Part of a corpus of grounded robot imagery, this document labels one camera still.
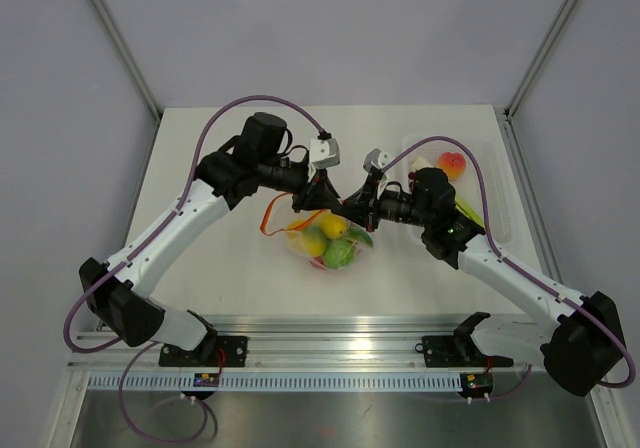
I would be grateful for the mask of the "watermelon slice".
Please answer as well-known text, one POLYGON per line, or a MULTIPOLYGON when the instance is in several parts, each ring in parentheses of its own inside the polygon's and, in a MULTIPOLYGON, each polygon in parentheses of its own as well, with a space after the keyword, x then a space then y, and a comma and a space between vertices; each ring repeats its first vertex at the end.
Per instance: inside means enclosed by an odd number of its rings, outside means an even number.
POLYGON ((372 248, 374 246, 371 236, 358 226, 351 226, 347 232, 350 242, 372 248))

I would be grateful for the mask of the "yellow orange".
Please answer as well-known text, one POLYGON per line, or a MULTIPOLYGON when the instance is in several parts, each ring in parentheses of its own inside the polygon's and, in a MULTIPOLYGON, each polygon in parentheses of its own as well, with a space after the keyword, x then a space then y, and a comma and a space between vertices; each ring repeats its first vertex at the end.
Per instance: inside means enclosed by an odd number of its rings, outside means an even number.
POLYGON ((322 231, 309 227, 303 232, 292 233, 288 239, 289 248, 300 256, 321 257, 328 247, 328 240, 322 231))
POLYGON ((333 213, 324 213, 318 221, 318 226, 329 240, 341 238, 348 229, 348 222, 333 213))

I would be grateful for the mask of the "yellow orange top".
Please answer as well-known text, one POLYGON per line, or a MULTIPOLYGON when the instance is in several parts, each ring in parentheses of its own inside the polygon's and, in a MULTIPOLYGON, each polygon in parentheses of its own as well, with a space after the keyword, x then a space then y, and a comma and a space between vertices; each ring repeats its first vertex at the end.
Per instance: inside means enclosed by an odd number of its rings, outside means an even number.
POLYGON ((329 240, 341 238, 348 229, 348 222, 333 213, 324 213, 318 221, 318 226, 329 240))

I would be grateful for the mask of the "clear zip top bag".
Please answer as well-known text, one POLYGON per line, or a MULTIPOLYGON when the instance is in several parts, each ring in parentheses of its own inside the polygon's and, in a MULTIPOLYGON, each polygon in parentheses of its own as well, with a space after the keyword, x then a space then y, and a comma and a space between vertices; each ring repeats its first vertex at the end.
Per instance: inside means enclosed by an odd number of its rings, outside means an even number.
POLYGON ((259 230, 277 239, 292 255, 315 269, 343 271, 374 250, 372 236, 327 209, 295 212, 291 194, 278 194, 267 205, 259 230))

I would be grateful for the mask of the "green lime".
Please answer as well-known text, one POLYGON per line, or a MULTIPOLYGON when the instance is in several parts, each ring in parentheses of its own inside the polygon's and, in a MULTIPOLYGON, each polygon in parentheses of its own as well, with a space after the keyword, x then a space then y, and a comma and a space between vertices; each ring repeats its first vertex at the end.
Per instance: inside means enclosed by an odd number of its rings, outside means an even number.
POLYGON ((355 256, 354 245, 346 239, 333 240, 323 254, 323 263, 326 268, 339 270, 349 266, 355 256))

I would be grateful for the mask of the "yellow lemon front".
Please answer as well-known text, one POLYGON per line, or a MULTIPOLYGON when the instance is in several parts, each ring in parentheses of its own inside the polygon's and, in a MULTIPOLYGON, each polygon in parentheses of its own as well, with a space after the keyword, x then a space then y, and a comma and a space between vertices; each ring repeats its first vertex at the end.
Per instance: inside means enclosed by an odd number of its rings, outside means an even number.
POLYGON ((307 225, 308 223, 306 220, 295 220, 287 226, 286 231, 288 233, 303 232, 307 225))

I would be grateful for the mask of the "red tomato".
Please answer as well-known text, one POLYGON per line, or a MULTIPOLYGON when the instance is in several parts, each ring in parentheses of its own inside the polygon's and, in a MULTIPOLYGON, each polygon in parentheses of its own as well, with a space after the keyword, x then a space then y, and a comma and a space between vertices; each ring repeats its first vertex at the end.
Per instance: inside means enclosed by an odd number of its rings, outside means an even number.
POLYGON ((326 266, 321 257, 313 258, 309 261, 309 263, 316 269, 326 270, 326 266))

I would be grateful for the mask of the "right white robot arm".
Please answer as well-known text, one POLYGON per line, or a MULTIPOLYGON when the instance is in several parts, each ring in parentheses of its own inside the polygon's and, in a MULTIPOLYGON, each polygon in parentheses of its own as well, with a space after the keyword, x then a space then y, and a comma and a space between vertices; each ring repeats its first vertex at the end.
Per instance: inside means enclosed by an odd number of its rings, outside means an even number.
POLYGON ((635 381, 637 369, 611 298, 601 292, 583 295, 509 258, 488 225, 479 225, 456 208, 455 189, 440 169, 418 170, 410 193, 381 184, 381 170, 373 169, 360 190, 341 202, 341 215, 370 231, 381 221, 422 228, 421 240, 434 258, 493 288, 532 321, 506 328, 481 316, 454 339, 460 361, 476 364, 487 355, 541 365, 576 396, 607 386, 606 376, 620 361, 626 362, 628 375, 618 387, 635 381))

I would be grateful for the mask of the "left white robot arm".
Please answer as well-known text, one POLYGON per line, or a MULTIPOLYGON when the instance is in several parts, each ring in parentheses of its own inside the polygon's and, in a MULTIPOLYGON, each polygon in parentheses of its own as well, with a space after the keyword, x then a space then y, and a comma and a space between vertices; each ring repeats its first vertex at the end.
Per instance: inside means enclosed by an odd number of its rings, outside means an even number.
POLYGON ((286 122, 264 112, 250 116, 240 134, 193 162, 188 183, 173 204, 133 244, 100 263, 80 268, 90 310, 130 347, 172 345, 195 366, 216 353, 217 332, 202 316, 153 300, 165 272, 210 225, 261 187, 289 193, 297 210, 336 208, 338 194, 327 170, 340 162, 327 132, 313 139, 300 162, 281 151, 286 122))

